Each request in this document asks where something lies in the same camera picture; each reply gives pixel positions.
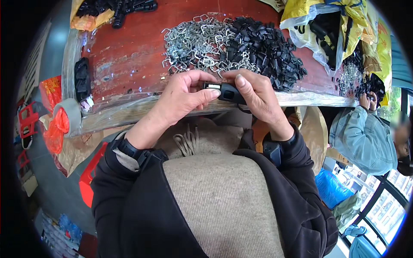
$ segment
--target gray floor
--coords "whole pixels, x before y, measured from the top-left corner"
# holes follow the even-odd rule
[[[56,6],[50,15],[52,25],[41,59],[39,81],[62,73],[63,52],[69,33],[70,10],[71,0],[64,0]],[[38,88],[33,91],[32,99],[41,103]],[[36,103],[35,109],[39,115],[43,115],[47,110],[40,103]],[[58,219],[60,214],[65,213],[83,231],[95,234],[95,220],[92,211],[83,202],[78,184],[80,175],[92,156],[66,178],[56,168],[41,133],[37,133],[34,135],[31,148],[27,151],[27,157],[30,159],[31,169],[39,185],[34,195],[36,199],[40,200],[43,211],[55,219]]]

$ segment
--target roll of tape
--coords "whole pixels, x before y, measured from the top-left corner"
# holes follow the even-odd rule
[[[69,98],[56,104],[53,109],[53,118],[55,118],[60,108],[64,109],[69,119],[69,131],[65,134],[65,136],[71,135],[71,133],[80,128],[80,123],[82,121],[79,103],[75,99]]]

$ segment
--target person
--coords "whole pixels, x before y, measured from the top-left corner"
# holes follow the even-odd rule
[[[320,107],[329,129],[330,146],[368,175],[384,175],[392,169],[405,176],[413,175],[404,161],[409,155],[410,123],[403,123],[392,132],[377,116],[376,94],[370,95],[371,100],[363,93],[354,109]]]
[[[206,72],[173,75],[155,106],[108,145],[97,165],[91,187],[98,257],[323,257],[336,245],[337,225],[319,197],[309,149],[269,79],[245,69],[223,76],[268,124],[281,165],[255,151],[251,129],[241,128],[239,138],[236,127],[198,123],[198,137],[189,129],[183,137],[169,133],[221,94],[199,90],[203,81],[217,82]],[[239,148],[230,150],[236,139]],[[175,147],[157,149],[163,140]]]

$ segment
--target light blue denim jacket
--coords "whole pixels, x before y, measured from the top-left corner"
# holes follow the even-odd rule
[[[330,145],[370,175],[384,175],[397,169],[397,154],[390,127],[376,112],[357,106],[346,108],[330,128]]]

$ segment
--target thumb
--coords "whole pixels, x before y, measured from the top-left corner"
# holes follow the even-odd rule
[[[247,102],[256,96],[251,83],[249,83],[249,81],[242,75],[238,74],[237,77],[235,77],[235,85]]]
[[[221,95],[221,91],[216,89],[203,89],[198,92],[191,93],[193,104],[195,104],[195,106],[208,103],[218,98],[219,95]]]

